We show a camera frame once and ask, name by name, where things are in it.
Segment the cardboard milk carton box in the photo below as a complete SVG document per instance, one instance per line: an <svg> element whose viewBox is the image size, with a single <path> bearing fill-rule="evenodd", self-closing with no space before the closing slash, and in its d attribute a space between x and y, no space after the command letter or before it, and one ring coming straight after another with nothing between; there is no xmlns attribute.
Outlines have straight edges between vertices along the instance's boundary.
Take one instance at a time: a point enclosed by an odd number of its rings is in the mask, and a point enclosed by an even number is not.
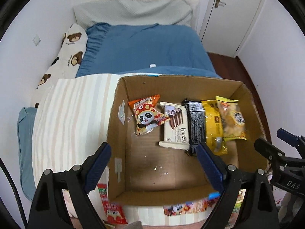
<svg viewBox="0 0 305 229"><path fill-rule="evenodd" d="M196 157L158 145L163 127L136 135L136 121L128 102L152 95L170 103L217 96L237 100L246 122L246 139L237 141L222 159L250 173L267 168L267 160L253 146L265 132L245 84L192 76L122 77L115 92L107 139L112 150L108 164L111 201L132 206L175 205L204 198L213 190Z"/></svg>

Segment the clear yellow pastry bag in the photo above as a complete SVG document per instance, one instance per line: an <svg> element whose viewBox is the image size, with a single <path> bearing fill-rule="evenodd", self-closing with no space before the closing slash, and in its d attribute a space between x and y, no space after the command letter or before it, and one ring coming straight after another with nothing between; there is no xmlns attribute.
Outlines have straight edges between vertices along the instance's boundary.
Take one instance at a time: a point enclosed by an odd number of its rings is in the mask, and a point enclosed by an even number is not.
<svg viewBox="0 0 305 229"><path fill-rule="evenodd" d="M216 102L221 116L224 140L246 140L245 119L240 111L238 100L216 96Z"/></svg>

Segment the red spicy strip packet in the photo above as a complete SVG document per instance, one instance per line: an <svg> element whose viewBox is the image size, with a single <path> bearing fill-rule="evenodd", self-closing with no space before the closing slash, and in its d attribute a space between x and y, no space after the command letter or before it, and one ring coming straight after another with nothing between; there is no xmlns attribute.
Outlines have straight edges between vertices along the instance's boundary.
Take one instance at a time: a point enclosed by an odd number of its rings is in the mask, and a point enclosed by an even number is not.
<svg viewBox="0 0 305 229"><path fill-rule="evenodd" d="M116 203L111 203L109 201L107 185L98 184L97 187L104 208L107 223L128 224L122 206Z"/></svg>

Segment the orange panda snack bag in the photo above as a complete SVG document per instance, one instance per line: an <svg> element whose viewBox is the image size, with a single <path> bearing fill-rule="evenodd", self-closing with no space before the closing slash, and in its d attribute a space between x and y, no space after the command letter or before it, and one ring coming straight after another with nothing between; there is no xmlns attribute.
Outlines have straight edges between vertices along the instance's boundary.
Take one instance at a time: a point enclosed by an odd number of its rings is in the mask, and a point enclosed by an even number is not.
<svg viewBox="0 0 305 229"><path fill-rule="evenodd" d="M159 99L160 95L157 94L128 102L136 119L136 135L149 133L155 127L170 121L168 115L156 110Z"/></svg>

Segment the white wall socket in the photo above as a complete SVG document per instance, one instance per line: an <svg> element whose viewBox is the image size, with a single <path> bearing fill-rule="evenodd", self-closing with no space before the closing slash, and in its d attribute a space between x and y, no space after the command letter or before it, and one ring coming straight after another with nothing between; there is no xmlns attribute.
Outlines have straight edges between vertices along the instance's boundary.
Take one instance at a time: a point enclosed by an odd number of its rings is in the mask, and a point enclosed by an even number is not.
<svg viewBox="0 0 305 229"><path fill-rule="evenodd" d="M41 38L39 37L38 34L35 35L35 37L33 38L33 44L37 47L41 42Z"/></svg>

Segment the white chocolate wafer pack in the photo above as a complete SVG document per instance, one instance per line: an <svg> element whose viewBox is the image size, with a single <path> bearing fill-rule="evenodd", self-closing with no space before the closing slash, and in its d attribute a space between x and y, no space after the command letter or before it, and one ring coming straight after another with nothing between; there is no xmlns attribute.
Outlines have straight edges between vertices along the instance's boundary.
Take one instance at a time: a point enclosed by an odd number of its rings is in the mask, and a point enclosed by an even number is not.
<svg viewBox="0 0 305 229"><path fill-rule="evenodd" d="M164 124L164 140L159 141L159 146L188 150L190 143L186 108L181 104L169 102L160 102L160 106L164 108L164 114L170 120Z"/></svg>

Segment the bear print pillow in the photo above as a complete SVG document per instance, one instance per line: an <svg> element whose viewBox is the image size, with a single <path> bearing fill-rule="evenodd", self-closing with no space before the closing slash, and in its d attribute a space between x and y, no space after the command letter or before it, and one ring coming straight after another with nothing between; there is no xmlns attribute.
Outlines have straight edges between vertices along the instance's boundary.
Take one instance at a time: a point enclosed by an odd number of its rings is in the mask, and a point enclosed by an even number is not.
<svg viewBox="0 0 305 229"><path fill-rule="evenodd" d="M30 106L37 108L42 96L54 86L59 79L74 79L86 52L87 33L78 24L72 24L64 33L62 46L57 57L42 76Z"/></svg>

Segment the panda print snack packet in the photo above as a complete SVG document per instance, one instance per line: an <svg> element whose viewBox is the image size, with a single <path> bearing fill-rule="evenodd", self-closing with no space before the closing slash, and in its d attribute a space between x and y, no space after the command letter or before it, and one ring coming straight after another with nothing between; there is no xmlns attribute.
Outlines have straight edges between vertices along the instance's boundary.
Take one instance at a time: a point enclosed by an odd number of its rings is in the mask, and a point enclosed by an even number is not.
<svg viewBox="0 0 305 229"><path fill-rule="evenodd" d="M195 214L205 212L208 208L212 208L220 198L219 192L210 193L207 198L202 198L198 201L186 202L182 204L164 206L164 214L166 216L178 216L181 214Z"/></svg>

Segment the black snack pack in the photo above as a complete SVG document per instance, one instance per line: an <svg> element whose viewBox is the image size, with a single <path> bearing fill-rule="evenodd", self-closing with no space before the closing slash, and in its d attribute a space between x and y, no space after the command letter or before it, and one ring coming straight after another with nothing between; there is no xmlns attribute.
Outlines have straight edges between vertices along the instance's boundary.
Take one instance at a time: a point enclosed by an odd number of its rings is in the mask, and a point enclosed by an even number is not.
<svg viewBox="0 0 305 229"><path fill-rule="evenodd" d="M182 101L185 106L188 119L189 131L189 149L186 153L189 156L197 155L197 146L200 143L206 142L205 129L205 109L200 101L191 101L185 99Z"/></svg>

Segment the light blue pillow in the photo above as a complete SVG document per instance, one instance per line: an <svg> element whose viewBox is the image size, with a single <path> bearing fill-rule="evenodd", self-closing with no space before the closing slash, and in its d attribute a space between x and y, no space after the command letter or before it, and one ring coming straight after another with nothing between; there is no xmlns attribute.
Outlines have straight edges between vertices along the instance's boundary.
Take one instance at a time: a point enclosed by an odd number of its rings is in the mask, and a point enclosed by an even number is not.
<svg viewBox="0 0 305 229"><path fill-rule="evenodd" d="M37 108L22 108L17 121L20 183L25 197L32 201L36 186L32 166L32 135Z"/></svg>

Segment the yellow snack pack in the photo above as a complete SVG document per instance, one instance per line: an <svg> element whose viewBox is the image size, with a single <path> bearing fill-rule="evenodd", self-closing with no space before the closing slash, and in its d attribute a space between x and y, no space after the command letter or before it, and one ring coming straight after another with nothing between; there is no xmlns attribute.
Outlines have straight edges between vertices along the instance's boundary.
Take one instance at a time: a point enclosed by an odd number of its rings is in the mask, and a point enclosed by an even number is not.
<svg viewBox="0 0 305 229"><path fill-rule="evenodd" d="M227 147L223 139L221 116L215 100L202 100L205 110L206 144L217 156L227 154Z"/></svg>

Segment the blue blanket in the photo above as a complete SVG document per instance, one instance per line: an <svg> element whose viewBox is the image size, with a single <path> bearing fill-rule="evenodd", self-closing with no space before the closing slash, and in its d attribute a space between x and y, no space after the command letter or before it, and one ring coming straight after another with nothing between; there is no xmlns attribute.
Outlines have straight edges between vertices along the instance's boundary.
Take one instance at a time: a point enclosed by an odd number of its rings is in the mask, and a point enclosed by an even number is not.
<svg viewBox="0 0 305 229"><path fill-rule="evenodd" d="M77 77L132 72L218 77L197 33L188 26L97 23L86 33Z"/></svg>

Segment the white door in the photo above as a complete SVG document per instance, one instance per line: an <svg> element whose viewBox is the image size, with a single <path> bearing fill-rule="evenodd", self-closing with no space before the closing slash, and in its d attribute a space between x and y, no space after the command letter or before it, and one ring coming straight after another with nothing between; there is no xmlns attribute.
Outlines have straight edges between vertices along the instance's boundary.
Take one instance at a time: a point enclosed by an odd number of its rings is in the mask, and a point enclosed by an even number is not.
<svg viewBox="0 0 305 229"><path fill-rule="evenodd" d="M207 52L235 57L256 21L264 0L221 0L224 7L214 8L209 0L201 29Z"/></svg>

